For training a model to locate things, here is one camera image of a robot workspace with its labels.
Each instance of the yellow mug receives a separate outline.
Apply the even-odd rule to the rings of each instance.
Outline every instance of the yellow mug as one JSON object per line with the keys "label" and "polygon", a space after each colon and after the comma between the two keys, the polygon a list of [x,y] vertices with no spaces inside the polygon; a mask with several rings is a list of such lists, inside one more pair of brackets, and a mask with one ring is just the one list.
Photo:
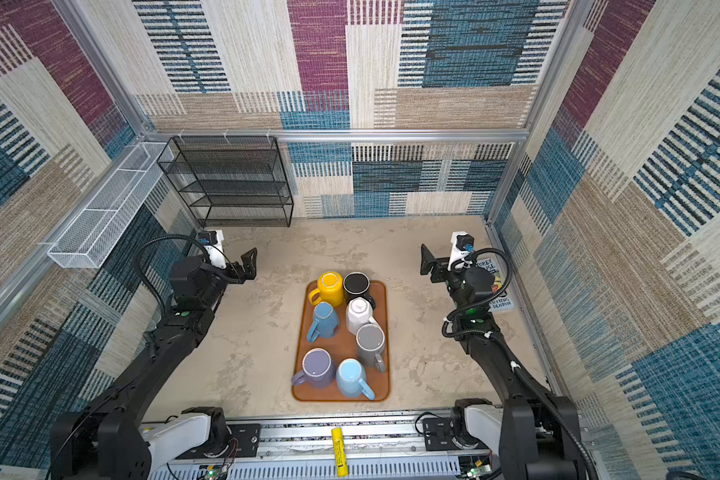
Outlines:
{"label": "yellow mug", "polygon": [[336,272],[325,272],[317,279],[317,288],[309,292],[308,298],[313,305],[326,302],[330,306],[339,306],[344,303],[344,289],[342,276]]}

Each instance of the white wire basket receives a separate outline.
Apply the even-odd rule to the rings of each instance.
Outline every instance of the white wire basket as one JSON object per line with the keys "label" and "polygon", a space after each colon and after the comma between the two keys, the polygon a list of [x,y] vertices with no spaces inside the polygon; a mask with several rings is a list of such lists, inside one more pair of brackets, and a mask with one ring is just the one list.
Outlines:
{"label": "white wire basket", "polygon": [[100,268],[160,179],[158,157],[173,159],[171,149],[164,147],[164,143],[143,142],[133,149],[48,250],[48,256],[61,268]]}

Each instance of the patterned wall panel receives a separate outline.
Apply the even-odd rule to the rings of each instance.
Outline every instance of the patterned wall panel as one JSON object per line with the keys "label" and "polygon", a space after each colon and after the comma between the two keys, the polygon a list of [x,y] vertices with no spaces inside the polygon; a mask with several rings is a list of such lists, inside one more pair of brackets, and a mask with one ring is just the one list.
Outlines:
{"label": "patterned wall panel", "polygon": [[50,0],[0,1],[0,284],[133,139]]}
{"label": "patterned wall panel", "polygon": [[516,128],[567,0],[80,4],[157,129]]}
{"label": "patterned wall panel", "polygon": [[[49,429],[58,415],[84,406],[144,348],[142,332],[160,315],[134,273],[135,249],[157,236],[194,235],[182,201],[160,180],[98,270],[56,266],[0,332],[0,478],[37,478],[50,459]],[[163,299],[170,266],[186,255],[163,242],[144,255]]]}
{"label": "patterned wall panel", "polygon": [[720,2],[578,28],[500,236],[611,476],[720,478]]}
{"label": "patterned wall panel", "polygon": [[280,144],[294,216],[482,215],[513,144]]}

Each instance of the black wire shelf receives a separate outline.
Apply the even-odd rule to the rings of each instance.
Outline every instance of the black wire shelf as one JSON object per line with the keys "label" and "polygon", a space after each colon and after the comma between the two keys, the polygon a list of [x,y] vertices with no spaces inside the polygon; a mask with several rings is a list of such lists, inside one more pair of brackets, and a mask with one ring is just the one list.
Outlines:
{"label": "black wire shelf", "polygon": [[268,137],[174,137],[158,165],[203,227],[290,226],[293,196]]}

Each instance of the blue mug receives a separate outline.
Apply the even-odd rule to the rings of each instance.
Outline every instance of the blue mug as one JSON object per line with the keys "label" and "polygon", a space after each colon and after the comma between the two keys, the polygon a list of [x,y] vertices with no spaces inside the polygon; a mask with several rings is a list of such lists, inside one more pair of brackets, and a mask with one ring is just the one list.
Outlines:
{"label": "blue mug", "polygon": [[330,303],[318,303],[312,313],[312,326],[307,332],[307,341],[312,343],[319,336],[329,339],[336,333],[338,333],[338,313]]}
{"label": "blue mug", "polygon": [[355,359],[346,359],[336,369],[336,386],[347,398],[365,395],[368,400],[376,398],[376,394],[365,381],[365,369]]}

